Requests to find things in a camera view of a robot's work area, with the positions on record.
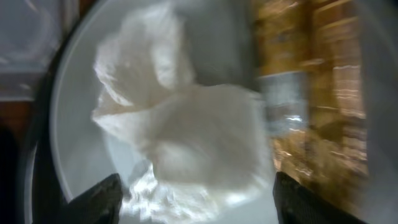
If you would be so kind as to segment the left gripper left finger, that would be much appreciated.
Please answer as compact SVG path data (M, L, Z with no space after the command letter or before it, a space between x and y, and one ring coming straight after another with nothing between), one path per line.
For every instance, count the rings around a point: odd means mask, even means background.
M56 224L118 224L123 199L121 179L111 174L57 213Z

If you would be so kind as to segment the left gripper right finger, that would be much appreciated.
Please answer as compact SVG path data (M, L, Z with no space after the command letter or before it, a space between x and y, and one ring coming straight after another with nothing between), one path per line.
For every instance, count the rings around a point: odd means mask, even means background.
M279 224L366 224L328 203L284 172L277 172L273 198Z

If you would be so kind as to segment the white napkin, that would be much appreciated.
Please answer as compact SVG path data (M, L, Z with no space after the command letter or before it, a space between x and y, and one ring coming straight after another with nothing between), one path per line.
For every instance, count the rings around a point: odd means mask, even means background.
M99 47L93 121L129 146L121 215L159 223L276 223L258 93L203 86L169 2L128 14Z

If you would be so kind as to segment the gold snack wrapper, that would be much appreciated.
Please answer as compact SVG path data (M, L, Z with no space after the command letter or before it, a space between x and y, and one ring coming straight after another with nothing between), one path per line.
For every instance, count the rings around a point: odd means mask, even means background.
M368 160L354 2L266 0L253 8L275 168L358 213Z

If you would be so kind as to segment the grey plate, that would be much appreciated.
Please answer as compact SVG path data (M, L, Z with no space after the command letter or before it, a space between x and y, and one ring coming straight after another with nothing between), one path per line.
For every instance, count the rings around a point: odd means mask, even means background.
M120 176L123 198L127 194L134 170L134 164L126 160L129 146L107 134L92 119L103 90L94 64L98 47L117 33L128 14L163 2L173 4L183 21L185 51L198 84L231 84L259 94L274 165L266 101L258 80L254 1L99 1L70 39L52 96L52 154L69 201L111 174ZM339 209L365 223L396 223L397 2L353 2L359 19L368 179L358 213ZM159 222L123 216L120 209L119 223Z

